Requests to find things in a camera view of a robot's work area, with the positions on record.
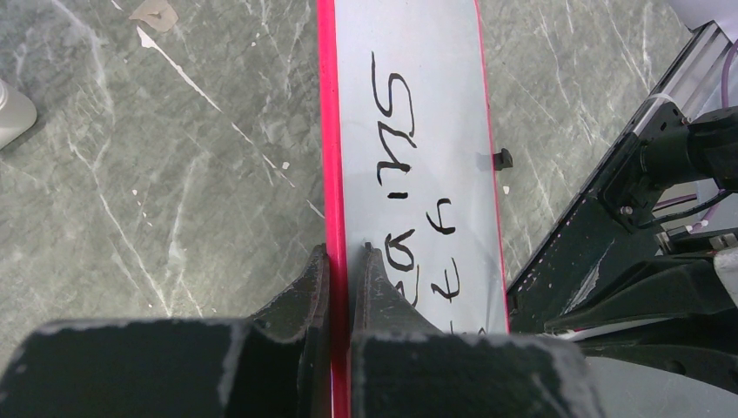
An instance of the white board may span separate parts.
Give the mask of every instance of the white board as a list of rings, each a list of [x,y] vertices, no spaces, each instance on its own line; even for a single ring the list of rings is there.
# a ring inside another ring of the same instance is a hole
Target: white board
[[[506,332],[475,2],[335,7],[349,280],[371,242],[436,327]]]

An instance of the purple cable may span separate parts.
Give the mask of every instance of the purple cable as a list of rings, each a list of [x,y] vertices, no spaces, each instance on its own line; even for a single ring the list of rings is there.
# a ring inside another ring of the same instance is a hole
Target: purple cable
[[[722,77],[720,80],[720,93],[722,99],[722,107],[730,106],[728,102],[728,76],[730,74],[730,65],[733,63],[735,53],[738,51],[738,42],[733,42],[733,46],[728,50],[725,56],[725,64],[722,65]]]
[[[733,42],[733,45],[728,50],[728,54],[725,56],[725,63],[722,65],[722,75],[720,79],[720,97],[722,101],[722,108],[725,109],[730,106],[730,101],[728,100],[728,77],[730,76],[730,65],[733,63],[733,59],[735,58],[735,53],[738,52],[738,42]],[[699,222],[692,225],[693,231],[699,231],[703,228],[703,223],[705,221],[710,221],[712,219],[713,215],[715,214],[715,211],[717,211],[717,206],[720,204],[716,204],[708,209],[707,212],[705,212],[705,216],[700,219]]]
[[[686,196],[680,196],[678,198],[671,198],[671,199],[662,200],[661,202],[657,203],[654,206],[654,209],[658,209],[660,207],[667,206],[667,205],[672,205],[674,203],[688,202],[689,200],[692,200],[692,199],[697,199],[697,195],[696,194],[688,194]]]

